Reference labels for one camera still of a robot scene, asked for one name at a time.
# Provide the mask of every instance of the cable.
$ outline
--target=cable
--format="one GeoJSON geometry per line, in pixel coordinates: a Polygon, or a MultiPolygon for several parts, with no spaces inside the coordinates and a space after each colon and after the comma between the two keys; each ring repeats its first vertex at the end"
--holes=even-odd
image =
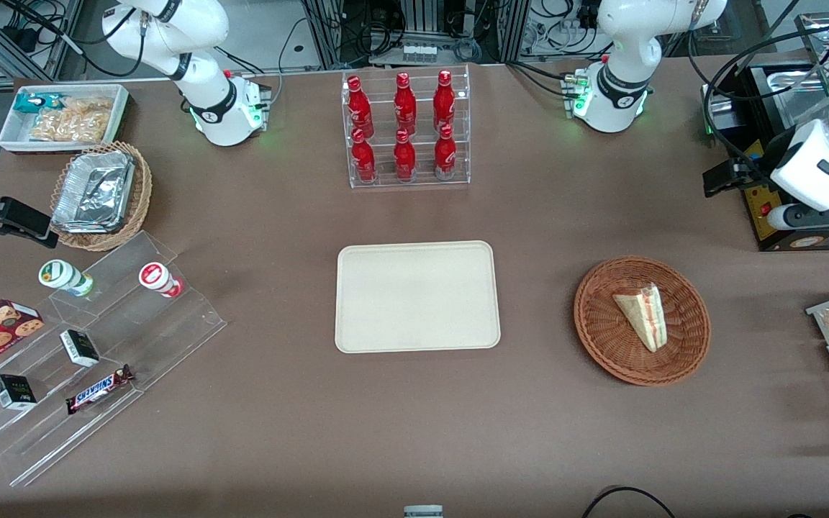
{"type": "MultiPolygon", "coordinates": [[[[695,59],[694,59],[695,49],[694,49],[694,44],[693,43],[694,43],[694,40],[693,40],[692,36],[690,36],[690,40],[688,41],[688,44],[687,44],[687,57],[690,60],[690,66],[693,68],[694,72],[697,73],[699,78],[702,79],[703,82],[705,82],[705,84],[708,84],[708,83],[711,82],[710,79],[705,76],[702,69],[700,69],[699,65],[697,65],[697,62],[695,62],[695,59]]],[[[718,95],[720,97],[724,97],[726,99],[734,99],[734,101],[759,101],[759,99],[768,99],[770,97],[774,97],[774,96],[777,96],[779,94],[786,93],[786,92],[790,91],[790,89],[795,88],[795,86],[802,84],[802,82],[805,79],[809,78],[812,75],[812,73],[817,71],[817,68],[819,68],[819,66],[825,65],[825,63],[827,62],[828,59],[829,59],[829,48],[827,49],[826,53],[823,53],[823,56],[820,59],[820,62],[817,63],[817,65],[813,66],[812,69],[810,69],[808,71],[808,73],[806,73],[804,78],[795,81],[794,83],[792,83],[792,85],[786,86],[786,88],[777,89],[777,91],[767,92],[767,93],[764,93],[764,94],[761,94],[761,95],[749,95],[749,96],[734,95],[733,93],[730,93],[730,92],[721,91],[720,89],[715,88],[715,86],[712,86],[712,91],[713,91],[713,93],[715,93],[716,95],[718,95]]]]}
{"type": "Polygon", "coordinates": [[[239,56],[234,55],[234,53],[230,53],[230,52],[228,52],[227,50],[223,49],[220,46],[216,46],[216,47],[213,47],[213,48],[216,49],[216,50],[219,50],[219,52],[222,55],[226,56],[227,58],[229,58],[233,62],[237,63],[237,65],[244,66],[244,68],[246,68],[251,73],[265,73],[260,68],[260,66],[254,65],[254,63],[251,63],[250,61],[248,61],[246,59],[242,59],[239,56]]]}
{"type": "Polygon", "coordinates": [[[749,53],[754,52],[754,50],[760,50],[766,46],[772,45],[774,43],[785,42],[785,40],[791,40],[792,38],[799,38],[804,34],[815,34],[817,32],[825,32],[826,30],[829,30],[829,26],[818,27],[818,29],[812,30],[803,30],[803,32],[790,32],[789,34],[783,34],[782,36],[777,36],[776,38],[772,38],[770,40],[764,40],[764,42],[760,42],[756,45],[750,46],[749,48],[743,50],[743,52],[739,53],[739,55],[736,55],[733,58],[729,59],[728,62],[724,65],[721,65],[721,68],[718,69],[718,72],[715,73],[714,78],[712,78],[707,83],[707,89],[705,89],[705,95],[703,96],[703,118],[705,119],[705,124],[708,126],[708,129],[710,129],[711,134],[714,135],[718,139],[718,141],[720,141],[728,149],[728,151],[734,154],[735,157],[740,158],[740,160],[743,161],[743,163],[746,164],[747,167],[751,169],[751,171],[758,175],[762,175],[763,171],[760,171],[760,168],[757,167],[754,161],[751,160],[751,158],[748,157],[746,154],[744,154],[744,152],[741,151],[740,148],[737,147],[737,145],[731,143],[731,141],[728,140],[727,137],[725,137],[723,134],[721,134],[720,131],[718,131],[718,128],[715,125],[715,121],[711,115],[712,92],[727,93],[721,92],[718,89],[718,81],[720,81],[720,79],[725,75],[725,73],[728,72],[729,68],[732,68],[734,65],[737,65],[738,60],[740,60],[746,55],[749,55],[749,53]]]}
{"type": "Polygon", "coordinates": [[[520,61],[509,61],[506,62],[505,65],[519,66],[520,68],[526,68],[527,70],[530,70],[532,72],[539,73],[540,76],[546,76],[546,78],[558,79],[559,81],[562,80],[562,76],[557,75],[557,73],[547,72],[542,68],[536,68],[533,65],[527,65],[527,63],[523,63],[520,61]]]}
{"type": "Polygon", "coordinates": [[[618,486],[618,488],[612,488],[608,489],[607,491],[603,491],[597,498],[593,499],[593,501],[590,502],[590,505],[588,506],[588,508],[585,509],[584,514],[581,515],[581,518],[588,518],[590,512],[593,511],[593,508],[596,507],[596,505],[599,504],[604,498],[606,498],[608,495],[612,495],[612,493],[618,493],[620,491],[632,491],[640,495],[645,495],[645,497],[652,499],[652,501],[654,501],[655,504],[661,506],[661,508],[664,509],[664,512],[668,516],[670,516],[670,518],[676,518],[674,514],[672,514],[671,510],[668,509],[666,505],[664,505],[664,502],[659,501],[658,497],[652,495],[647,491],[644,491],[644,489],[632,488],[632,486],[618,486]]]}
{"type": "Polygon", "coordinates": [[[557,13],[556,14],[556,13],[553,13],[552,11],[550,11],[549,9],[546,9],[544,0],[540,0],[539,5],[540,5],[540,7],[542,7],[545,14],[540,13],[533,6],[530,7],[530,12],[532,12],[533,14],[536,14],[537,17],[543,17],[544,19],[565,19],[565,17],[568,17],[568,15],[571,14],[571,11],[573,11],[575,9],[575,3],[572,0],[565,0],[565,5],[566,5],[567,9],[565,10],[564,13],[557,13]]]}
{"type": "Polygon", "coordinates": [[[284,59],[284,50],[286,50],[286,46],[290,43],[290,38],[293,37],[293,32],[295,32],[296,27],[299,27],[299,24],[306,21],[306,17],[302,17],[298,19],[296,23],[293,23],[293,29],[290,29],[290,33],[287,34],[286,40],[284,42],[284,46],[280,49],[280,55],[277,56],[277,73],[280,76],[279,82],[277,82],[277,93],[273,95],[273,99],[271,99],[271,106],[273,106],[274,102],[277,102],[277,98],[280,97],[280,92],[284,91],[284,68],[283,68],[283,59],[284,59]]]}
{"type": "Polygon", "coordinates": [[[130,9],[130,12],[125,14],[125,16],[121,19],[121,21],[119,21],[117,23],[117,25],[115,25],[113,27],[113,29],[109,30],[108,33],[105,34],[105,36],[101,36],[101,38],[99,38],[97,40],[92,40],[91,42],[86,42],[85,40],[76,40],[76,43],[81,43],[82,45],[96,45],[98,43],[106,42],[109,38],[111,38],[111,36],[116,34],[118,32],[118,30],[121,29],[121,27],[124,26],[124,23],[126,23],[126,20],[130,19],[132,14],[134,14],[135,12],[136,12],[136,9],[130,9]]]}
{"type": "Polygon", "coordinates": [[[522,68],[517,68],[517,66],[511,65],[511,63],[516,63],[516,62],[507,62],[507,65],[510,65],[511,68],[513,68],[517,72],[522,73],[524,76],[526,76],[526,79],[530,79],[530,81],[532,81],[534,85],[539,86],[539,88],[542,88],[544,91],[555,94],[558,97],[562,98],[562,101],[565,101],[565,99],[577,99],[578,98],[578,96],[576,96],[576,95],[565,95],[561,91],[554,91],[553,89],[549,88],[549,86],[543,85],[543,83],[540,83],[539,81],[537,81],[536,78],[533,78],[533,76],[531,76],[530,73],[527,72],[526,70],[523,70],[522,68]]]}

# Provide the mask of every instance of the brown woven basket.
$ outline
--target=brown woven basket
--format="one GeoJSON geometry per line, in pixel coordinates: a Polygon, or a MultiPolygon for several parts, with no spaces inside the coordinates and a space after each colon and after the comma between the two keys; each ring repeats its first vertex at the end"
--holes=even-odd
{"type": "Polygon", "coordinates": [[[636,386],[668,386],[694,373],[705,359],[711,326],[697,290],[665,263],[626,255],[595,266],[581,280],[575,327],[590,356],[608,373],[636,386]],[[622,289],[661,291],[667,344],[651,352],[638,338],[612,295],[622,289]]]}
{"type": "MultiPolygon", "coordinates": [[[[136,160],[136,169],[132,174],[132,187],[130,188],[130,199],[127,202],[126,221],[118,232],[112,234],[69,234],[59,233],[50,226],[50,229],[60,234],[60,242],[63,245],[73,248],[83,248],[89,252],[105,252],[117,248],[131,240],[139,232],[142,221],[145,220],[145,213],[149,210],[149,197],[152,196],[152,173],[149,171],[149,164],[132,145],[124,142],[112,142],[111,144],[98,145],[91,150],[82,151],[83,154],[91,155],[96,153],[107,153],[109,151],[124,151],[136,160]]],[[[63,182],[66,180],[66,173],[69,171],[69,164],[63,168],[53,195],[50,197],[50,211],[56,210],[56,202],[60,199],[63,191],[63,182]]]]}

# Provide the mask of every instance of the acrylic bottle rack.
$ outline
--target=acrylic bottle rack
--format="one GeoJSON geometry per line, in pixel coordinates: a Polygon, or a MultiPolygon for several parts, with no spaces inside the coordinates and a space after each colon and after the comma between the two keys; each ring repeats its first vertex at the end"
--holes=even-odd
{"type": "Polygon", "coordinates": [[[417,173],[412,183],[402,183],[395,175],[395,75],[400,70],[365,69],[343,74],[341,89],[341,108],[345,124],[345,147],[348,149],[348,173],[352,188],[419,186],[457,186],[471,180],[471,161],[469,148],[471,141],[469,69],[467,66],[448,66],[447,68],[411,68],[405,69],[411,79],[411,90],[417,99],[417,131],[411,138],[414,153],[417,156],[417,173]],[[452,179],[438,180],[434,174],[434,144],[438,134],[434,129],[434,92],[437,91],[437,74],[440,70],[452,73],[452,88],[456,94],[454,102],[453,140],[456,142],[456,165],[452,179]],[[374,135],[369,138],[376,158],[376,181],[362,183],[351,155],[351,130],[354,129],[348,111],[349,76],[358,76],[363,92],[369,98],[373,112],[374,135]]]}
{"type": "Polygon", "coordinates": [[[128,407],[225,325],[216,309],[175,266],[175,253],[146,232],[86,269],[95,280],[88,296],[53,292],[37,305],[45,327],[0,356],[0,373],[29,380],[36,406],[0,405],[0,464],[10,485],[26,486],[128,407]],[[184,280],[184,292],[166,299],[137,278],[157,261],[184,280]],[[85,368],[69,361],[59,334],[86,332],[101,356],[85,368]],[[135,380],[68,415],[65,400],[129,364],[135,380]]]}

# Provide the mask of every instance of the red bottle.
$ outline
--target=red bottle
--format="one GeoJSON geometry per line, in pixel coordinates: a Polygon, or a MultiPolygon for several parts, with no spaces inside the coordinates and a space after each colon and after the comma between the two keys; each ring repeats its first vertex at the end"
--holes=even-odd
{"type": "Polygon", "coordinates": [[[360,128],[354,128],[351,132],[351,139],[354,145],[351,147],[351,157],[354,158],[354,168],[358,170],[358,178],[362,183],[373,183],[376,181],[376,159],[373,157],[373,148],[369,147],[360,128]]]}
{"type": "Polygon", "coordinates": [[[444,124],[453,124],[453,103],[456,94],[453,93],[453,75],[448,70],[441,70],[437,74],[437,91],[434,92],[434,130],[440,132],[444,124]]]}
{"type": "Polygon", "coordinates": [[[440,127],[440,139],[434,145],[434,174],[440,180],[452,180],[456,167],[456,142],[453,141],[453,127],[444,122],[440,127]]]}
{"type": "Polygon", "coordinates": [[[408,142],[408,130],[395,132],[395,174],[401,183],[415,181],[415,147],[408,142]]]}
{"type": "Polygon", "coordinates": [[[411,79],[407,73],[395,76],[395,120],[399,127],[408,131],[408,137],[417,131],[417,101],[411,89],[411,79]]]}
{"type": "Polygon", "coordinates": [[[363,130],[365,138],[373,137],[373,112],[369,108],[369,99],[360,89],[360,78],[350,76],[348,89],[351,91],[348,99],[348,109],[351,112],[351,122],[355,128],[363,130]]]}

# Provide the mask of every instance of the brown tabletop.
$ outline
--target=brown tabletop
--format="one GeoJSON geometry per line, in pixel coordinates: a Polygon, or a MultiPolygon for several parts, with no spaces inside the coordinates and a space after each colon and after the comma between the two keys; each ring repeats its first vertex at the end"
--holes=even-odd
{"type": "MultiPolygon", "coordinates": [[[[707,61],[707,68],[718,60],[707,61]]],[[[579,516],[601,489],[678,516],[829,516],[829,357],[803,309],[829,253],[756,252],[739,196],[706,200],[699,80],[661,64],[645,114],[603,135],[504,66],[473,66],[473,183],[351,191],[339,73],[289,76],[270,131],[210,145],[169,82],[129,83],[124,138],[155,188],[145,229],[230,324],[0,516],[579,516]],[[348,245],[486,240],[492,350],[352,356],[333,342],[348,245]],[[616,255],[670,263],[712,318],[705,364],[666,388],[595,364],[566,307],[616,255]]],[[[65,156],[0,156],[0,196],[45,209],[65,156]]],[[[0,298],[101,257],[0,238],[0,298]]],[[[615,496],[594,516],[657,516],[615,496]]]]}

